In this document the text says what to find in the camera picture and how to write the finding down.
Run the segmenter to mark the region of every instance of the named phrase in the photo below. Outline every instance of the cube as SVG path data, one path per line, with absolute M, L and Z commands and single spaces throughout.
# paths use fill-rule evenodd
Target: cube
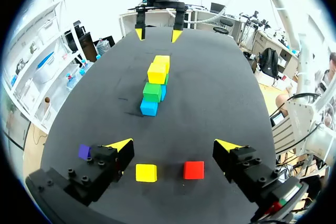
M 167 91 L 167 86 L 166 85 L 161 85 L 161 101 L 164 100 L 166 96 L 166 91 Z
M 78 152 L 78 156 L 82 159 L 87 159 L 88 157 L 90 157 L 90 147 L 86 146 L 84 144 L 81 144 L 79 146 L 79 152 Z
M 146 83 L 143 91 L 143 99 L 146 102 L 160 102 L 161 99 L 161 85 Z
M 166 75 L 166 79 L 164 80 L 164 85 L 167 85 L 169 79 L 169 73 Z
M 146 102 L 145 100 L 142 100 L 140 110 L 143 115 L 156 116 L 157 107 L 157 102 Z
M 135 180 L 138 182 L 156 182 L 156 165 L 137 164 L 135 166 Z
M 147 71 L 148 81 L 152 84 L 164 84 L 166 79 L 166 65 L 164 63 L 151 63 Z
M 204 179 L 204 162 L 188 161 L 184 163 L 184 179 Z
M 166 66 L 166 73 L 169 73 L 170 56 L 169 55 L 157 55 L 154 58 L 154 63 L 163 63 Z

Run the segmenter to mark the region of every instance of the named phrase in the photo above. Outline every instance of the computer monitor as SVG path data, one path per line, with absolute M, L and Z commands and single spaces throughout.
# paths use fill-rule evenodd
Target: computer monitor
M 224 7 L 225 7 L 225 5 L 211 3 L 210 12 L 211 13 L 219 13 L 221 10 L 223 10 Z

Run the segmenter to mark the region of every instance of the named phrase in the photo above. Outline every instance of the bottle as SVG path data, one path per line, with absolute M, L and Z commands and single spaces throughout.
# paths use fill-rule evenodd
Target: bottle
M 74 86 L 76 85 L 76 77 L 71 76 L 71 74 L 67 73 L 67 78 L 68 78 L 67 87 L 69 90 L 72 90 Z
M 79 70 L 79 74 L 83 76 L 85 74 L 85 70 L 84 69 Z
M 84 59 L 82 60 L 82 68 L 83 69 L 87 69 L 88 68 L 88 63 Z

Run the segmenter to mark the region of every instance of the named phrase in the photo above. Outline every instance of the wooden floor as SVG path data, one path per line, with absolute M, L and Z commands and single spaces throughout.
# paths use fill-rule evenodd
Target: wooden floor
M 30 173 L 38 170 L 41 164 L 44 143 L 48 135 L 38 127 L 30 124 L 26 138 L 25 150 L 23 154 L 23 178 L 25 179 Z

